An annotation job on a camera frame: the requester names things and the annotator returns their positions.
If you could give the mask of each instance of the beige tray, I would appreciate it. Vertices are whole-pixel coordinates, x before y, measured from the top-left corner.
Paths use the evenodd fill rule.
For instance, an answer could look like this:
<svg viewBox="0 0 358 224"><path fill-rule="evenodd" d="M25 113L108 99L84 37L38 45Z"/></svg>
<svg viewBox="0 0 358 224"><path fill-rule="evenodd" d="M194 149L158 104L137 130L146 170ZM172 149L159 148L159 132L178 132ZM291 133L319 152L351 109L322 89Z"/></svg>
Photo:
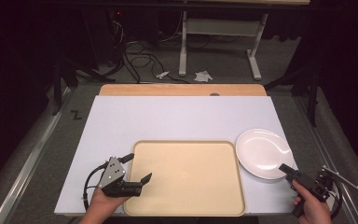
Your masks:
<svg viewBox="0 0 358 224"><path fill-rule="evenodd" d="M225 141L141 141L129 181L153 173L130 216L237 217L245 211L235 147Z"/></svg>

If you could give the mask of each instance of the ceramic plate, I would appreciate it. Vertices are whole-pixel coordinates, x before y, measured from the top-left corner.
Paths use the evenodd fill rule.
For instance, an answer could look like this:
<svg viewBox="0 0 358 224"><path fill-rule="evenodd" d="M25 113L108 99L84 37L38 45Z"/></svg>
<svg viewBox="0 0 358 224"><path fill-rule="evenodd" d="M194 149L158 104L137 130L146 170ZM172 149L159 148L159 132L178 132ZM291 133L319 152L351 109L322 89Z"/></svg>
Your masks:
<svg viewBox="0 0 358 224"><path fill-rule="evenodd" d="M264 129L252 129L241 134L236 150L242 166L253 175L265 179L285 176L279 167L282 163L293 167L295 161L287 142L276 133Z"/></svg>

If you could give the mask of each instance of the wooden edge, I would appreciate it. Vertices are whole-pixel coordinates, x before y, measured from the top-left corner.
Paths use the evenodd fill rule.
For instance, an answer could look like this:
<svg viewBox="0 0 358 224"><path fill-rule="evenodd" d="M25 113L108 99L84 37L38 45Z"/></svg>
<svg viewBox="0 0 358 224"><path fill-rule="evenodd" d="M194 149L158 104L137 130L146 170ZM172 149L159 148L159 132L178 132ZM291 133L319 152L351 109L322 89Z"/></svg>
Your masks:
<svg viewBox="0 0 358 224"><path fill-rule="evenodd" d="M267 96L260 84L106 84L100 95L116 96L191 96L248 95Z"/></svg>

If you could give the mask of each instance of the white tabletop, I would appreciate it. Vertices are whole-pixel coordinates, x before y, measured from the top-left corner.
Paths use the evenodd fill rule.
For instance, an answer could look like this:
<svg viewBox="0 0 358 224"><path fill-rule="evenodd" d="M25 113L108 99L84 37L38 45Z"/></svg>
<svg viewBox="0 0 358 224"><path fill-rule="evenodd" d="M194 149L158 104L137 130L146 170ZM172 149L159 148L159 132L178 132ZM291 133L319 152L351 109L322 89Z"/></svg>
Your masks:
<svg viewBox="0 0 358 224"><path fill-rule="evenodd" d="M83 215L81 197L89 173L112 156L131 153L140 140L224 140L235 145L241 133L253 128L285 139L270 97L96 96L54 212ZM262 179L242 166L240 173L245 215L293 210L296 194L284 178ZM96 185L100 177L101 173L94 175L89 185ZM123 209L119 207L117 213L124 213Z"/></svg>

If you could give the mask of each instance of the hand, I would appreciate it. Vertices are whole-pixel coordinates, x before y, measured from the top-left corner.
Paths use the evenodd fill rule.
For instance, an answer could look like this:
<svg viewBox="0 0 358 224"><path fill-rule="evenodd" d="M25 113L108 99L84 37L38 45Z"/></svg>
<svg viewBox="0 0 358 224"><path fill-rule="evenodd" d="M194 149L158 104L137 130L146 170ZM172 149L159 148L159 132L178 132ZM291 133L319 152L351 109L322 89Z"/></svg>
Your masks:
<svg viewBox="0 0 358 224"><path fill-rule="evenodd" d="M300 224L331 224L330 209L327 203L321 203L306 188L296 180L292 182L296 191L304 198L304 215L298 218ZM300 197L296 197L294 204L301 202Z"/></svg>
<svg viewBox="0 0 358 224"><path fill-rule="evenodd" d="M96 224L103 223L107 218L112 216L116 209L126 202L130 197L111 198L107 197L99 188L94 190L92 194L89 209L79 223Z"/></svg>

